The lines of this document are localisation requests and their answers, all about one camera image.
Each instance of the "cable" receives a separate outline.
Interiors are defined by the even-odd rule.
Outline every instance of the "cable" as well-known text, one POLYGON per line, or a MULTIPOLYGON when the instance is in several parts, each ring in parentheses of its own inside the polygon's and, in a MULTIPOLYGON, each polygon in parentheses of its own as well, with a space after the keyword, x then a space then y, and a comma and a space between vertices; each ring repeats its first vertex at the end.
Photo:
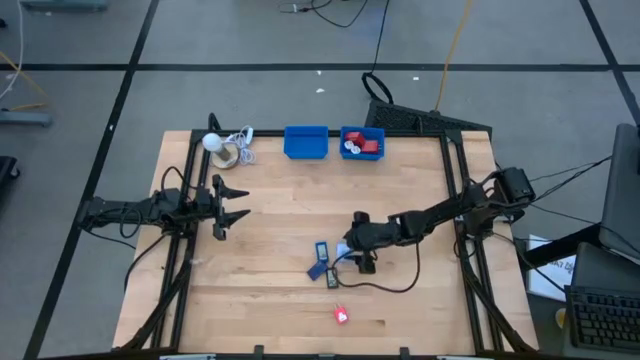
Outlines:
POLYGON ((11 67, 20 73, 20 75, 25 78, 25 80, 27 80, 27 82, 29 82, 29 84, 36 89, 40 94, 44 95, 44 97, 48 98, 49 95, 46 93, 46 91, 42 90, 42 88, 40 87, 40 85, 38 85, 37 82, 35 82, 35 80, 33 80, 31 77, 29 77, 29 75, 27 75, 24 71, 22 71, 20 68, 18 68, 18 66, 7 56, 5 55, 5 53, 3 53, 2 51, 0 51, 0 57, 2 57, 4 59, 4 61, 6 61, 9 65, 11 65, 11 67))
POLYGON ((534 182, 534 181, 538 181, 538 180, 541 180, 541 179, 546 179, 546 178, 562 175, 562 174, 568 173, 569 171, 578 170, 578 169, 581 169, 581 168, 583 168, 585 166, 588 166, 588 165, 593 165, 593 164, 596 164, 596 163, 599 163, 599 162, 604 162, 604 161, 609 161, 609 160, 611 160, 611 155, 607 156, 606 158, 604 158, 604 159, 602 159, 600 161, 594 161, 594 162, 582 164, 582 165, 575 166, 575 167, 572 167, 570 169, 558 171, 558 172, 555 172, 555 173, 552 173, 552 174, 549 174, 549 175, 538 176, 537 178, 533 178, 533 179, 529 180, 529 182, 534 182))
POLYGON ((371 71, 362 73, 361 80, 362 80, 362 85, 364 86, 364 89, 367 91, 367 93, 369 93, 369 96, 371 96, 372 99, 386 102, 388 104, 393 104, 393 95, 391 95, 391 91, 389 91, 389 88, 387 88, 387 86, 384 84, 384 82, 382 82, 382 80, 380 80, 377 76, 373 75, 373 72, 376 71, 376 66, 378 65, 378 54, 380 53, 380 42, 382 41, 382 34, 384 33, 384 24, 387 20, 387 12, 389 10, 389 1, 390 0, 387 0, 386 5, 384 6, 384 12, 382 14, 382 23, 380 25, 380 33, 378 34, 378 44, 376 46, 376 56, 373 59, 373 65, 371 66, 371 71), (382 100, 371 89, 367 79, 373 80, 373 82, 375 82, 376 85, 378 85, 380 90, 382 90, 384 95, 387 97, 387 101, 382 100))
POLYGON ((550 277, 548 277, 547 275, 545 275, 542 271, 540 271, 537 267, 533 266, 533 264, 531 264, 529 262, 529 260, 527 260, 524 256, 524 254, 522 253, 522 251, 518 248, 518 246, 516 246, 515 242, 511 241, 511 239, 509 239, 508 237, 502 235, 502 234, 498 234, 496 232, 492 232, 493 235, 496 235, 506 241, 508 241, 510 244, 513 245, 513 247, 516 249, 516 253, 518 254, 518 257, 520 258, 520 260, 522 260, 522 262, 524 262, 525 264, 527 264, 527 266, 529 266, 532 270, 534 270, 535 272, 537 272, 538 274, 540 274, 540 276, 542 276, 543 278, 545 278, 545 280, 547 280, 551 285, 553 285, 556 289, 560 290, 563 294, 564 294, 564 289, 558 285, 558 283, 556 283, 555 281, 551 280, 550 277))
MULTIPOLYGON (((478 249, 478 247, 476 246, 476 239, 475 238, 471 238, 469 240, 473 240, 473 250, 471 251, 471 254, 467 254, 467 257, 465 258, 466 260, 469 260, 473 257, 473 255, 476 254, 476 250, 478 249)), ((458 242, 454 241, 453 242, 453 254, 458 258, 458 259, 462 259, 462 257, 460 256, 460 247, 458 246, 458 242)))
POLYGON ((100 239, 103 239, 103 240, 107 240, 107 241, 112 241, 112 242, 115 242, 115 243, 118 243, 118 244, 122 244, 122 245, 125 245, 125 246, 128 246, 128 247, 132 248, 133 250, 136 249, 135 246, 133 246, 133 245, 131 245, 129 243, 126 243, 126 242, 124 242, 122 240, 112 239, 110 237, 98 235, 98 234, 96 234, 94 232, 91 232, 91 230, 87 230, 87 229, 82 229, 82 230, 86 231, 87 233, 89 233, 89 234, 91 234, 91 235, 93 235, 93 236, 95 236, 97 238, 100 238, 100 239))
POLYGON ((165 181, 165 179, 167 178, 167 174, 169 174, 169 172, 170 172, 171 170, 174 170, 176 173, 178 173, 178 176, 179 176, 179 177, 180 177, 180 179, 182 180, 182 183, 183 183, 183 184, 186 184, 186 185, 189 187, 189 189, 193 189, 193 190, 197 190, 197 189, 198 189, 198 188, 197 188, 197 187, 195 187, 195 186, 191 186, 191 184, 189 184, 189 183, 187 182, 187 180, 185 180, 184 175, 182 175, 182 173, 180 172, 180 170, 178 170, 178 168, 177 168, 177 167, 175 167, 175 166, 169 166, 169 167, 167 168, 167 170, 165 170, 165 171, 164 171, 164 173, 162 174, 162 180, 160 180, 160 191, 161 191, 161 192, 163 192, 163 193, 164 193, 164 181, 165 181))
POLYGON ((340 284, 343 287, 346 288, 355 288, 355 287, 360 287, 360 286, 371 286, 374 287, 376 289, 382 290, 382 291, 387 291, 387 292, 391 292, 391 293, 395 293, 395 294, 402 294, 405 293, 411 289, 413 289, 413 287, 416 285, 416 283, 418 282, 418 278, 420 278, 420 243, 416 243, 416 277, 413 279, 413 281, 411 282, 411 284, 409 286, 407 286, 404 289, 391 289, 382 285, 378 285, 378 284, 374 284, 374 283, 370 283, 370 282, 361 282, 361 283, 356 283, 356 284, 345 284, 342 281, 340 281, 340 278, 338 277, 338 269, 336 268, 336 264, 338 263, 338 261, 340 261, 341 259, 349 256, 353 254, 353 250, 347 251, 346 253, 340 255, 334 262, 333 264, 331 264, 331 267, 329 268, 329 270, 333 273, 333 276, 335 276, 336 281, 338 282, 338 284, 340 284))
POLYGON ((310 8, 310 10, 315 12, 316 15, 318 15, 322 20, 328 22, 329 24, 337 26, 339 28, 346 29, 346 28, 350 27, 351 25, 353 25, 353 23, 355 23, 356 20, 358 20, 358 17, 360 17, 360 14, 362 14, 362 10, 364 10, 364 7, 367 6, 367 3, 369 2, 369 0, 364 0, 364 3, 362 4, 362 7, 360 8, 360 10, 358 10, 358 13, 356 14, 356 16, 354 16, 353 19, 346 25, 338 24, 335 21, 329 20, 325 16, 320 14, 320 12, 318 11, 318 9, 322 9, 323 7, 331 4, 333 2, 333 0, 328 0, 326 3, 324 3, 323 5, 320 5, 320 6, 316 6, 315 2, 316 2, 316 0, 311 0, 311 8, 310 8))
POLYGON ((225 143, 235 144, 238 149, 240 149, 240 164, 242 165, 253 164, 256 161, 256 154, 249 150, 247 136, 244 134, 244 131, 248 131, 249 129, 251 129, 251 126, 245 125, 240 129, 240 132, 229 135, 224 141, 225 143))
POLYGON ((576 173, 574 173, 573 175, 571 175, 571 177, 569 177, 568 179, 564 180, 563 182, 552 186, 551 188, 547 189, 547 191, 545 191, 542 195, 538 196, 535 200, 532 201, 532 203, 540 201, 542 199, 544 199, 545 197, 553 194, 554 192, 558 191, 560 188, 562 188, 563 186, 567 185, 568 183, 572 182, 573 180, 577 179, 578 177, 580 177, 581 175, 583 175, 584 173, 586 173, 587 171, 599 166, 600 164, 602 164, 603 162, 609 160, 611 157, 606 157, 600 161, 596 161, 593 164, 591 164, 589 167, 587 167, 586 169, 580 170, 576 173))
POLYGON ((444 86, 447 82, 447 70, 449 69, 449 63, 451 62, 451 58, 453 58, 453 52, 456 49, 456 45, 458 45, 458 40, 460 39, 460 33, 462 32, 462 28, 467 23, 467 19, 469 18, 469 12, 471 10, 471 4, 473 0, 467 0, 467 3, 464 6, 464 15, 462 15, 462 20, 460 20, 460 24, 456 29, 455 35, 453 35, 453 42, 451 43, 451 48, 449 49, 449 54, 447 55, 447 59, 444 62, 444 70, 442 71, 442 79, 440 80, 440 91, 438 92, 438 100, 436 101, 436 106, 434 108, 435 111, 438 111, 440 108, 440 100, 442 100, 442 93, 444 92, 444 86))
POLYGON ((138 257, 136 257, 133 260, 133 262, 129 266, 129 269, 127 270, 127 275, 125 275, 125 277, 124 277, 124 291, 127 291, 127 284, 129 283, 129 275, 131 275, 131 272, 133 271, 133 268, 136 267, 136 265, 138 264, 140 259, 142 259, 145 255, 147 255, 149 253, 149 251, 151 251, 154 247, 156 247, 162 241, 162 239, 164 239, 165 237, 167 237, 167 234, 162 234, 162 236, 160 236, 158 238, 158 240, 154 241, 151 245, 149 245, 148 248, 144 249, 144 251, 142 253, 140 253, 140 255, 138 255, 138 257))
POLYGON ((24 19, 23 19, 23 15, 22 15, 22 4, 20 4, 20 0, 16 0, 16 4, 18 5, 18 14, 19 14, 19 29, 20 29, 20 57, 18 58, 18 70, 16 70, 16 74, 13 76, 13 78, 11 79, 11 81, 9 82, 9 86, 7 86, 6 89, 4 89, 4 91, 0 94, 0 100, 2 100, 2 98, 9 92, 9 90, 11 90, 11 88, 13 87, 13 84, 15 84, 16 80, 18 79, 18 76, 20 75, 20 72, 22 71, 22 60, 23 60, 23 55, 24 55, 24 19))
POLYGON ((627 245, 629 248, 633 249, 633 251, 635 251, 637 254, 640 255, 640 250, 638 250, 637 247, 633 246, 633 244, 631 244, 627 239, 625 239, 622 235, 620 235, 619 232, 613 230, 612 228, 610 228, 608 226, 604 226, 601 223, 599 224, 599 223, 596 223, 596 222, 593 222, 593 221, 590 221, 590 220, 586 220, 586 219, 582 219, 582 218, 579 218, 579 217, 576 217, 576 216, 563 214, 563 213, 558 212, 558 211, 548 210, 548 209, 542 208, 542 207, 537 206, 537 205, 531 204, 530 206, 532 206, 532 207, 534 207, 534 208, 536 208, 536 209, 538 209, 540 211, 544 211, 544 212, 549 213, 549 214, 562 216, 562 217, 565 217, 567 219, 581 221, 583 223, 587 223, 587 224, 591 224, 591 225, 599 225, 601 228, 603 228, 603 229, 609 231, 610 233, 614 234, 618 239, 620 239, 620 241, 625 243, 625 245, 627 245))

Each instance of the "blue bin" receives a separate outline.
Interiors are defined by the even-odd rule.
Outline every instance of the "blue bin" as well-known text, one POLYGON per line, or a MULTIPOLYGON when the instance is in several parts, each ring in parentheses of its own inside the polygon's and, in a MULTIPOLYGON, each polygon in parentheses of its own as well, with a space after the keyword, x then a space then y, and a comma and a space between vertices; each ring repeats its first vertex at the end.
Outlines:
POLYGON ((291 159, 324 159, 329 152, 327 126, 287 126, 284 153, 291 159))
POLYGON ((384 157, 384 129, 378 128, 363 128, 355 126, 343 126, 340 129, 340 155, 343 159, 354 160, 370 160, 378 161, 384 157), (361 132, 365 140, 378 140, 378 153, 377 154, 352 154, 351 151, 344 147, 344 136, 353 131, 361 132))

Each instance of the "red object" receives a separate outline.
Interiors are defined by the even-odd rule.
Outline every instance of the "red object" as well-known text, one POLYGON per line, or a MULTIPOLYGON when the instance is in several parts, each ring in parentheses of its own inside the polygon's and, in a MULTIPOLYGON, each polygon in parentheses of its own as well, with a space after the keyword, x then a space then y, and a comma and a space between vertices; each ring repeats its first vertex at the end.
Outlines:
POLYGON ((345 310, 342 306, 337 307, 333 311, 333 315, 336 317, 336 321, 338 324, 342 325, 349 321, 349 315, 347 315, 347 310, 345 310))
POLYGON ((365 143, 364 135, 362 135, 362 133, 358 131, 347 133, 344 136, 344 139, 347 141, 353 142, 354 145, 357 145, 360 148, 362 148, 362 146, 364 146, 364 143, 365 143))
POLYGON ((378 153, 378 140, 367 140, 360 149, 365 154, 377 154, 378 153))

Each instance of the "red block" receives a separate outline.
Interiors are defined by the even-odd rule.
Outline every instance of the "red block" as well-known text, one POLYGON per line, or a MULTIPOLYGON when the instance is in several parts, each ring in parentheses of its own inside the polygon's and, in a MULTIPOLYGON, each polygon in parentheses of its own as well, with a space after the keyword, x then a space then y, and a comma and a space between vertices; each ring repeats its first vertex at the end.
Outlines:
POLYGON ((347 133, 344 136, 344 139, 347 141, 353 142, 354 145, 357 145, 360 148, 364 146, 364 143, 365 143, 364 135, 362 135, 362 133, 359 131, 353 131, 353 132, 347 133))
POLYGON ((377 154, 378 153, 378 140, 367 140, 360 149, 365 154, 377 154))

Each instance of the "black cable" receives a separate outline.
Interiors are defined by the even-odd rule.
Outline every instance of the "black cable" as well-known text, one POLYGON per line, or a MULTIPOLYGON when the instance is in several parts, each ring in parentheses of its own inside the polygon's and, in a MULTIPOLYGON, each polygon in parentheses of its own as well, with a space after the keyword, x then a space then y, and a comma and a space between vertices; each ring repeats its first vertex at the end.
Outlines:
POLYGON ((533 179, 529 180, 529 182, 534 182, 534 181, 538 181, 538 180, 541 180, 541 179, 546 179, 546 178, 562 175, 562 174, 568 173, 569 171, 578 170, 578 169, 583 168, 585 166, 593 165, 593 164, 596 164, 598 162, 604 162, 604 161, 608 161, 608 160, 611 160, 611 155, 607 156, 606 158, 604 158, 604 159, 602 159, 600 161, 594 161, 594 162, 582 164, 582 165, 575 166, 575 167, 572 167, 570 169, 558 171, 558 172, 555 172, 555 173, 552 173, 552 174, 549 174, 549 175, 538 176, 537 178, 533 178, 533 179))
POLYGON ((581 221, 581 222, 583 222, 583 223, 587 223, 587 224, 591 224, 591 225, 599 225, 601 228, 603 228, 603 229, 605 229, 605 230, 609 231, 610 233, 612 233, 613 235, 615 235, 618 239, 620 239, 620 241, 622 241, 623 243, 625 243, 629 248, 633 249, 633 251, 635 251, 638 255, 640 255, 640 250, 638 250, 638 248, 636 248, 635 246, 633 246, 633 244, 631 244, 631 242, 629 242, 627 239, 625 239, 625 238, 624 238, 624 236, 620 235, 620 233, 619 233, 619 232, 617 232, 617 231, 613 230, 612 228, 610 228, 610 227, 608 227, 608 226, 604 226, 604 225, 602 225, 602 223, 597 223, 597 222, 590 221, 590 220, 587 220, 587 219, 582 219, 582 218, 579 218, 579 217, 576 217, 576 216, 563 214, 563 213, 561 213, 561 212, 553 211, 553 210, 549 210, 549 209, 545 209, 545 208, 542 208, 542 207, 540 207, 540 206, 533 205, 533 204, 531 204, 530 206, 532 206, 532 207, 534 207, 534 208, 536 208, 536 209, 538 209, 538 210, 540 210, 540 211, 544 211, 544 212, 549 213, 549 214, 554 214, 554 215, 562 216, 562 217, 565 217, 565 218, 567 218, 567 219, 572 219, 572 220, 576 220, 576 221, 581 221))
POLYGON ((110 237, 106 237, 106 236, 98 235, 98 234, 96 234, 96 233, 94 233, 94 232, 91 232, 90 230, 87 230, 87 229, 82 229, 82 230, 84 230, 84 231, 86 231, 88 234, 91 234, 91 235, 93 235, 93 236, 95 236, 95 237, 97 237, 97 238, 100 238, 100 239, 102 239, 102 240, 107 240, 107 241, 112 241, 112 242, 115 242, 115 243, 118 243, 118 244, 122 244, 122 245, 125 245, 125 246, 128 246, 128 247, 132 248, 133 250, 135 250, 135 249, 136 249, 136 247, 135 247, 135 246, 133 246, 133 245, 131 245, 131 244, 129 244, 129 243, 126 243, 126 242, 124 242, 124 241, 122 241, 122 240, 112 239, 112 238, 110 238, 110 237))
POLYGON ((387 11, 389 10, 389 1, 390 0, 387 0, 386 5, 384 6, 384 13, 382 14, 382 24, 380 25, 380 33, 378 34, 378 44, 376 46, 376 56, 373 59, 373 65, 371 66, 371 71, 362 73, 360 80, 362 80, 362 85, 364 86, 364 89, 367 91, 367 93, 369 94, 369 96, 371 96, 372 99, 381 101, 381 102, 386 102, 388 104, 393 104, 393 95, 391 95, 391 91, 389 90, 387 85, 385 85, 384 82, 380 80, 380 78, 373 75, 373 72, 376 70, 376 66, 378 65, 378 54, 380 53, 380 42, 382 41, 382 34, 384 33, 384 24, 387 19, 387 11), (382 100, 378 96, 378 94, 376 94, 373 91, 373 89, 371 89, 371 86, 369 86, 368 79, 373 80, 373 82, 375 82, 376 85, 378 85, 380 90, 382 90, 382 92, 384 93, 384 96, 387 97, 387 101, 382 100))
POLYGON ((140 259, 142 259, 145 255, 147 255, 149 253, 149 251, 151 251, 151 249, 156 247, 156 245, 158 245, 162 241, 162 239, 164 239, 165 237, 167 237, 167 234, 162 234, 162 236, 160 236, 158 238, 158 240, 154 241, 151 245, 149 245, 148 248, 144 249, 144 251, 140 255, 138 255, 137 258, 135 258, 133 260, 133 262, 129 266, 129 269, 127 270, 127 275, 125 275, 125 277, 124 277, 124 290, 125 291, 127 291, 127 284, 129 283, 129 275, 131 275, 131 272, 133 271, 133 268, 136 267, 136 264, 138 264, 140 259))
POLYGON ((370 282, 361 282, 361 283, 357 283, 357 284, 345 284, 342 281, 340 281, 340 278, 338 277, 338 269, 336 268, 336 264, 338 263, 338 261, 342 260, 343 258, 352 255, 353 254, 353 250, 347 251, 346 253, 342 254, 341 256, 339 256, 334 262, 333 264, 331 264, 331 267, 329 268, 329 271, 333 272, 333 276, 336 278, 336 281, 338 282, 338 284, 340 284, 340 286, 346 287, 346 288, 354 288, 354 287, 360 287, 360 286, 371 286, 374 287, 376 289, 382 290, 382 291, 387 291, 387 292, 391 292, 391 293, 395 293, 395 294, 402 294, 405 293, 411 289, 413 289, 413 287, 416 285, 416 283, 418 282, 418 278, 420 278, 420 243, 416 243, 416 277, 413 279, 413 281, 411 282, 411 284, 409 286, 407 286, 404 289, 391 289, 382 285, 378 285, 378 284, 374 284, 374 283, 370 283, 370 282))
MULTIPOLYGON (((476 254, 476 250, 478 249, 478 246, 476 244, 476 240, 475 238, 472 239, 473 240, 473 250, 471 251, 471 254, 467 254, 467 257, 465 258, 466 260, 469 260, 473 257, 473 255, 476 254)), ((453 242, 453 254, 458 258, 458 259, 462 259, 462 257, 460 256, 460 247, 458 246, 458 242, 454 241, 453 242)))
POLYGON ((600 164, 602 164, 603 162, 609 160, 611 157, 608 156, 600 161, 596 161, 595 163, 591 164, 589 167, 587 167, 586 169, 580 170, 576 173, 574 173, 573 175, 571 175, 571 177, 569 177, 568 179, 564 180, 563 182, 552 186, 551 188, 547 189, 547 191, 545 191, 542 195, 538 196, 535 200, 532 201, 536 202, 536 201, 540 201, 542 199, 544 199, 545 197, 553 194, 554 192, 558 191, 560 188, 562 188, 563 186, 567 185, 568 183, 572 182, 573 180, 577 179, 578 177, 580 177, 581 175, 583 175, 584 173, 586 173, 587 171, 599 166, 600 164))
POLYGON ((356 20, 358 20, 358 17, 360 17, 360 14, 362 14, 362 10, 364 10, 364 7, 367 6, 367 3, 369 2, 369 0, 364 0, 364 3, 362 4, 362 7, 360 8, 360 10, 358 10, 358 13, 356 14, 356 16, 354 16, 353 19, 346 25, 338 24, 335 21, 327 19, 324 15, 320 14, 320 12, 318 11, 318 9, 322 9, 323 7, 331 4, 333 2, 333 0, 328 0, 326 3, 324 3, 324 4, 320 5, 320 6, 316 6, 315 2, 316 2, 316 0, 311 0, 311 8, 310 8, 310 10, 315 12, 316 15, 318 15, 322 20, 328 22, 329 24, 337 26, 339 28, 346 29, 348 27, 351 27, 351 25, 353 25, 353 23, 355 23, 356 20))
POLYGON ((522 260, 522 262, 524 262, 525 264, 527 264, 527 266, 529 266, 532 270, 534 270, 535 272, 537 272, 538 274, 540 274, 540 276, 542 276, 543 278, 545 278, 545 280, 547 280, 551 285, 553 285, 556 289, 562 291, 562 293, 564 294, 564 289, 558 285, 558 283, 556 283, 555 281, 551 280, 550 277, 548 277, 547 275, 545 275, 542 271, 540 271, 537 267, 533 266, 533 264, 531 264, 529 262, 529 260, 527 260, 524 256, 524 254, 522 253, 522 251, 518 248, 518 246, 516 246, 516 243, 513 242, 511 239, 509 239, 508 237, 502 235, 502 234, 498 234, 496 232, 492 232, 493 235, 496 235, 506 241, 508 241, 510 244, 513 245, 513 247, 516 249, 516 253, 518 254, 518 257, 520 258, 520 260, 522 260))
POLYGON ((180 170, 178 170, 177 167, 175 166, 169 166, 167 168, 167 170, 164 171, 164 173, 162 174, 162 180, 160 180, 160 191, 164 193, 164 181, 167 178, 167 174, 169 174, 169 172, 173 170, 176 173, 178 173, 178 176, 180 177, 180 179, 182 180, 183 184, 186 184, 189 189, 193 189, 193 190, 197 190, 198 188, 195 186, 191 186, 191 184, 189 184, 189 182, 187 180, 185 180, 184 175, 182 175, 182 173, 180 172, 180 170))
POLYGON ((127 208, 126 211, 124 213, 122 213, 122 216, 120 216, 120 225, 119 225, 120 236, 122 236, 125 239, 132 238, 133 235, 135 235, 138 232, 138 230, 140 230, 140 226, 142 226, 142 213, 140 212, 140 210, 136 209, 136 207, 139 204, 140 203, 136 203, 132 207, 127 208), (133 231, 131 233, 125 234, 124 233, 124 219, 127 217, 127 215, 129 215, 129 213, 131 211, 135 211, 136 214, 138 214, 138 222, 135 224, 135 228, 133 229, 133 231))

